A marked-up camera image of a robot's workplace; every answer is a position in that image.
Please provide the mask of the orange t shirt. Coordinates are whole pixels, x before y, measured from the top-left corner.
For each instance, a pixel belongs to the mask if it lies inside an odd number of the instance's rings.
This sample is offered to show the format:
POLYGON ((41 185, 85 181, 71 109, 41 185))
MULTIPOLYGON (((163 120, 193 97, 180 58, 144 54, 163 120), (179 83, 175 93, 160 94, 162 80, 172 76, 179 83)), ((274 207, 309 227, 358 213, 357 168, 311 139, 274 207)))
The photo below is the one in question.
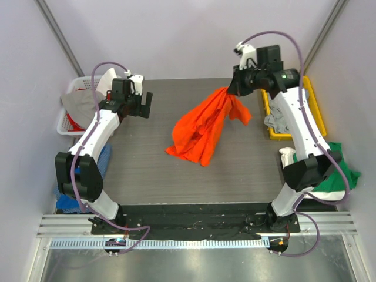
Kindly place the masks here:
POLYGON ((165 149, 171 156, 208 166, 220 140, 226 118, 248 125, 250 111, 226 87, 216 89, 185 114, 172 131, 173 144, 165 149))

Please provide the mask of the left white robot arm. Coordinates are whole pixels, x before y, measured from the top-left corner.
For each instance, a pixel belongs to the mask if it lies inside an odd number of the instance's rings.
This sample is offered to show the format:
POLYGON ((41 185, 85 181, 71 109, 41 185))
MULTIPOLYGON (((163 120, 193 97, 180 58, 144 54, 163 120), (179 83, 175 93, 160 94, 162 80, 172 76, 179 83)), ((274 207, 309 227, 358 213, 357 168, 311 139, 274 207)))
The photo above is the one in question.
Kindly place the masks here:
POLYGON ((98 159, 124 118, 149 118, 153 94, 143 92, 143 81, 142 75, 114 78, 105 98, 96 102, 96 113, 82 137, 68 152, 55 157, 59 192, 105 218, 105 228, 112 234, 124 230, 125 220, 119 204, 104 191, 98 159))

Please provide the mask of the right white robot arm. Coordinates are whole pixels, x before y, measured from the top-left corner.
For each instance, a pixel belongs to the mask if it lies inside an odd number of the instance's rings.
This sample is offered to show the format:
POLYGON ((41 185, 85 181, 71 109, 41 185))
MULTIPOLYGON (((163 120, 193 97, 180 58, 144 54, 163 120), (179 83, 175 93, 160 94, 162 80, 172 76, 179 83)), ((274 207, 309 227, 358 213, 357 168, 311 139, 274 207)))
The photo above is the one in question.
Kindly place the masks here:
POLYGON ((265 224, 273 232, 284 230, 306 193, 323 182, 341 161, 322 137, 300 87, 300 74, 284 68, 280 47, 254 48, 238 43, 234 52, 240 63, 233 68, 228 93, 246 96, 265 90, 281 109, 292 136, 297 162, 283 168, 284 185, 268 204, 265 224))

